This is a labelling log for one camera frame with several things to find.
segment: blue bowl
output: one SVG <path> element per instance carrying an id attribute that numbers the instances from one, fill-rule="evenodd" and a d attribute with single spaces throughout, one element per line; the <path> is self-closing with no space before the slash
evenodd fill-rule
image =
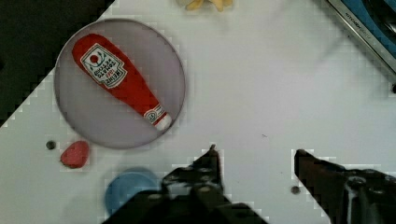
<path id="1" fill-rule="evenodd" d="M 113 215 L 136 193 L 143 190 L 159 190 L 159 178 L 145 168 L 132 168 L 117 176 L 107 187 L 105 195 L 106 210 Z"/>

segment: white bottle cap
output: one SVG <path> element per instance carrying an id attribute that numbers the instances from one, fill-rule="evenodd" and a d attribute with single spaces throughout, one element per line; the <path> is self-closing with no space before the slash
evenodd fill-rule
<path id="1" fill-rule="evenodd" d="M 172 118 L 169 114 L 166 114 L 165 117 L 163 117 L 160 122 L 155 125 L 158 131 L 163 131 L 169 128 L 169 126 L 172 123 Z"/>

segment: yellow object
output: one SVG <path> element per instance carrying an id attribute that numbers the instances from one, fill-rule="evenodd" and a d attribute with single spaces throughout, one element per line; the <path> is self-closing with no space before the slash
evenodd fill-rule
<path id="1" fill-rule="evenodd" d="M 228 7 L 233 4 L 233 0 L 208 0 L 209 2 L 213 3 L 216 6 L 218 11 L 222 11 L 224 7 Z M 186 7 L 187 10 L 195 10 L 202 6 L 204 0 L 193 0 L 189 3 Z"/>

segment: white table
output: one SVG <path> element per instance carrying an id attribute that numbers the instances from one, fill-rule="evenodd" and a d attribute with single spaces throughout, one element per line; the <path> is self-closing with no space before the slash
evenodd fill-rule
<path id="1" fill-rule="evenodd" d="M 101 223 L 117 174 L 145 166 L 164 176 L 216 143 L 233 202 L 272 224 L 328 223 L 305 189 L 290 193 L 299 184 L 293 150 L 396 171 L 396 98 L 317 1 L 235 0 L 222 13 L 210 5 L 187 12 L 176 0 L 116 1 L 102 18 L 142 21 L 177 47 L 188 80 L 184 113 L 141 148 L 93 145 L 90 163 L 70 171 L 59 157 L 79 137 L 60 115 L 50 73 L 0 129 L 0 222 Z"/>

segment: bottle label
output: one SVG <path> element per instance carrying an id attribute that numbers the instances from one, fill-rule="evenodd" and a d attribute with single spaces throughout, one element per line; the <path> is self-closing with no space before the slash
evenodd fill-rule
<path id="1" fill-rule="evenodd" d="M 165 110 L 161 105 L 157 105 L 154 108 L 148 110 L 145 113 L 145 119 L 147 119 L 151 124 L 154 124 L 163 114 Z"/>
<path id="2" fill-rule="evenodd" d="M 126 77 L 124 62 L 99 44 L 94 44 L 82 57 L 81 63 L 93 79 L 112 89 Z"/>

